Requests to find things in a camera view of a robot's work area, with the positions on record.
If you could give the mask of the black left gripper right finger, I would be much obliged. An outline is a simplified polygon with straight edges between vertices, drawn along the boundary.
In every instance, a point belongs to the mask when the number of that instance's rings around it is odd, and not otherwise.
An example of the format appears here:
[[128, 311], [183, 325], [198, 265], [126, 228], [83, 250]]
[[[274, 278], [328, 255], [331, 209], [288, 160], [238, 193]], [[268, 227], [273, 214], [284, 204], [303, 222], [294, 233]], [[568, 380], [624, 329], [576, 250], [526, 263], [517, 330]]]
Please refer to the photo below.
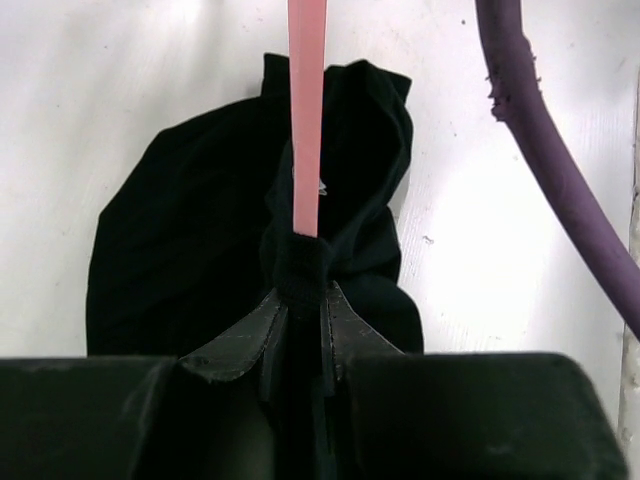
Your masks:
[[321, 307], [323, 479], [625, 479], [594, 386], [556, 353], [405, 354], [337, 285]]

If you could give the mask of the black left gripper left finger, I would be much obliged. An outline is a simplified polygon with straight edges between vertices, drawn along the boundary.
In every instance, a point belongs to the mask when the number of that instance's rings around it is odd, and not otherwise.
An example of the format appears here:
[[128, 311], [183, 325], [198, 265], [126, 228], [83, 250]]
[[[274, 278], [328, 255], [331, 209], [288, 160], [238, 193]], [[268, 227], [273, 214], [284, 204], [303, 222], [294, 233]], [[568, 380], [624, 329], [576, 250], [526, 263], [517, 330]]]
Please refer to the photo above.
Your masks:
[[183, 358], [1, 363], [5, 479], [271, 479], [256, 380], [286, 315], [275, 294]]

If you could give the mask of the black t shirt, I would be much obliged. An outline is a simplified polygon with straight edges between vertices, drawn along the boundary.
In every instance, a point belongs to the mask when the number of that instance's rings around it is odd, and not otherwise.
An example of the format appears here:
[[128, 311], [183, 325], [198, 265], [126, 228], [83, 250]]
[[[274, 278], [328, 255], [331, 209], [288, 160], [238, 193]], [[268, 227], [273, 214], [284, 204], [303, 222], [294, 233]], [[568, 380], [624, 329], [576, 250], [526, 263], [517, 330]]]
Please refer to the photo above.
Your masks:
[[411, 158], [408, 77], [367, 61], [324, 74], [319, 230], [292, 228], [289, 62], [260, 93], [160, 132], [99, 216], [88, 275], [92, 355], [182, 356], [277, 291], [300, 315], [337, 283], [354, 311], [421, 352], [399, 287], [389, 203]]

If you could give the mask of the pink plastic hanger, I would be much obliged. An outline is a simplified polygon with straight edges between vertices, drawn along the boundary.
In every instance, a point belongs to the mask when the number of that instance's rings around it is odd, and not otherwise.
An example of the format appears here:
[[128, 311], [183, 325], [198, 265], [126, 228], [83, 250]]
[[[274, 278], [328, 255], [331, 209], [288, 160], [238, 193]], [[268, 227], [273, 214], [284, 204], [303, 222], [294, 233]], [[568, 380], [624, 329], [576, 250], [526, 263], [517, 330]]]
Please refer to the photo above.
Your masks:
[[318, 234], [327, 2], [290, 0], [288, 40], [293, 150], [293, 230]]

